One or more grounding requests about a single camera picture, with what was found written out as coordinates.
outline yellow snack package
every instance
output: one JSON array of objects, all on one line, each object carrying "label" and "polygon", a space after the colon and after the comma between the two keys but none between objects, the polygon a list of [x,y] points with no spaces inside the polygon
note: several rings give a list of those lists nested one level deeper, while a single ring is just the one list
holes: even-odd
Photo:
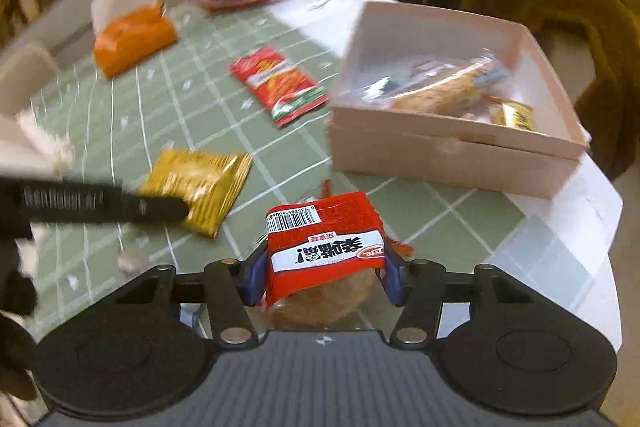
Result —
[{"label": "yellow snack package", "polygon": [[251,168],[249,154],[210,154],[164,148],[140,193],[175,196],[191,211],[185,225],[216,237]]}]

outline gray ribbed panel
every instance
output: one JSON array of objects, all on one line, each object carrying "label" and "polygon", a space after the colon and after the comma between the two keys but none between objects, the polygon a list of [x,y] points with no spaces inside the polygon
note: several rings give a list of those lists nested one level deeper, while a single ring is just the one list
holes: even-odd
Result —
[{"label": "gray ribbed panel", "polygon": [[[118,427],[611,427],[596,412],[571,419],[503,417],[459,397],[430,359],[388,347],[375,331],[271,332],[222,356],[181,403]],[[41,427],[105,427],[54,413]]]}]

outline yellow wrapper in box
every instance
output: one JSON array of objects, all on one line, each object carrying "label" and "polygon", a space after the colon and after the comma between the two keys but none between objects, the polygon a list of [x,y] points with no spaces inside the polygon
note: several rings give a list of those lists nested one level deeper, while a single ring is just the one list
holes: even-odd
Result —
[{"label": "yellow wrapper in box", "polygon": [[174,196],[191,211],[185,225],[216,237],[251,168],[248,154],[210,154],[165,148],[140,188],[149,196]]},{"label": "yellow wrapper in box", "polygon": [[491,120],[498,125],[505,125],[525,131],[535,131],[536,121],[533,119],[533,108],[514,100],[502,100],[489,97],[495,103],[491,111]]}]

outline black cable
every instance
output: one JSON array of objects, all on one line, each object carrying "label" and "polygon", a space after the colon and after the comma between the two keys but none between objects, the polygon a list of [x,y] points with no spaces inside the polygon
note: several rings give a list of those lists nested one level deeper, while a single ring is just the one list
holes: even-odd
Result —
[{"label": "black cable", "polygon": [[22,422],[25,425],[30,426],[31,423],[25,418],[25,416],[22,414],[22,411],[20,410],[20,408],[18,407],[18,404],[14,401],[14,397],[11,396],[10,394],[7,393],[2,393],[4,394],[4,396],[6,397],[6,399],[9,401],[9,404],[11,404],[12,409],[14,410],[14,412],[18,415],[18,417],[20,418],[20,420],[22,420]]}]

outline green checkered tablecloth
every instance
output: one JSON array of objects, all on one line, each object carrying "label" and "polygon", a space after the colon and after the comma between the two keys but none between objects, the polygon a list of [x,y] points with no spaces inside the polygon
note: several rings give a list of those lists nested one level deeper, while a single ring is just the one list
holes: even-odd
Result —
[{"label": "green checkered tablecloth", "polygon": [[[339,60],[264,9],[206,17],[184,6],[174,20],[180,41],[113,82],[104,80],[90,57],[65,71],[33,97],[37,122],[50,133],[68,133],[76,150],[72,176],[85,180],[134,189],[161,148],[174,146],[251,153],[254,165],[246,184],[215,240],[180,227],[50,225],[39,254],[40,305],[30,324],[37,337],[124,283],[116,263],[119,248],[151,264],[174,264],[180,272],[199,271],[224,257],[242,258],[264,233],[271,207],[298,201],[327,178],[336,193],[366,192],[389,235],[449,270],[471,271],[489,258],[527,281],[535,266],[522,267],[526,259],[517,262],[513,250],[520,250],[512,242],[528,234],[524,251],[539,251],[535,259],[559,243],[546,225],[525,218],[503,194],[332,172],[326,107],[276,129],[228,72],[231,62],[269,44],[330,88]],[[509,254],[501,257],[503,251]],[[376,289],[349,324],[387,330],[397,315]]]}]

